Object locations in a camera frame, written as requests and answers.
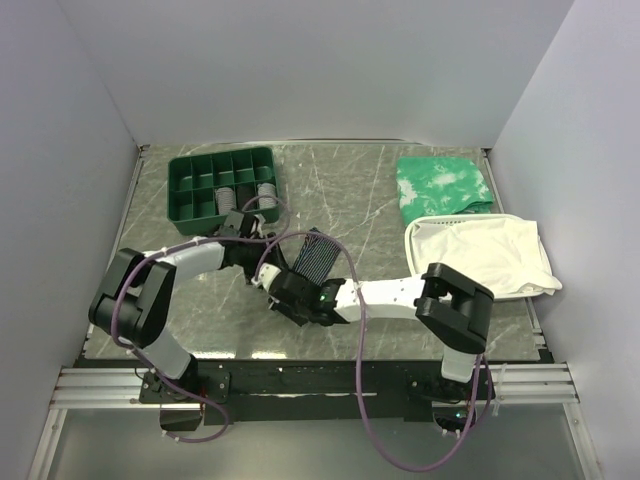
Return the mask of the navy striped underwear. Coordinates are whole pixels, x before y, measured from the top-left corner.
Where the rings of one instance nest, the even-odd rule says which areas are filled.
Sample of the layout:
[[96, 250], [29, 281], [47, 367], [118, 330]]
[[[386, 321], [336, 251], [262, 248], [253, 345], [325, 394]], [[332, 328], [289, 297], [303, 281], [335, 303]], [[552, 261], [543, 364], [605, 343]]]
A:
[[304, 238], [292, 270], [315, 285], [322, 285], [328, 278], [340, 248], [332, 241], [318, 236], [319, 230], [312, 228]]

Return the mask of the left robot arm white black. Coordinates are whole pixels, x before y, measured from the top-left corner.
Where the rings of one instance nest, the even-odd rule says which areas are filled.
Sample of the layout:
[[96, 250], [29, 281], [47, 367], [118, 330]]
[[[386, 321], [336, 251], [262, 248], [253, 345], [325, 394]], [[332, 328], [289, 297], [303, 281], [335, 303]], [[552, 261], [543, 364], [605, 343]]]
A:
[[138, 353], [163, 377], [174, 400], [188, 401], [202, 391], [198, 361], [167, 327], [174, 287], [204, 273], [238, 266], [252, 277], [268, 243], [276, 238], [197, 236], [152, 252], [119, 250], [90, 304], [91, 324], [114, 342]]

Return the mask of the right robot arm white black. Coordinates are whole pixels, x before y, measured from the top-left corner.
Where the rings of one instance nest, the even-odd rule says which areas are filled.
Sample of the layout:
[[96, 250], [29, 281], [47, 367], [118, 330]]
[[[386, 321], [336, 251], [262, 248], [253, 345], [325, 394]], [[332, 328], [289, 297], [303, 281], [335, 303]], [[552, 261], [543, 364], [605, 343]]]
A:
[[317, 285], [299, 273], [266, 263], [256, 284], [272, 308], [294, 323], [329, 327], [362, 319], [416, 320], [444, 345], [440, 391], [460, 398], [473, 385], [476, 358], [486, 350], [494, 294], [442, 263], [392, 280], [327, 279]]

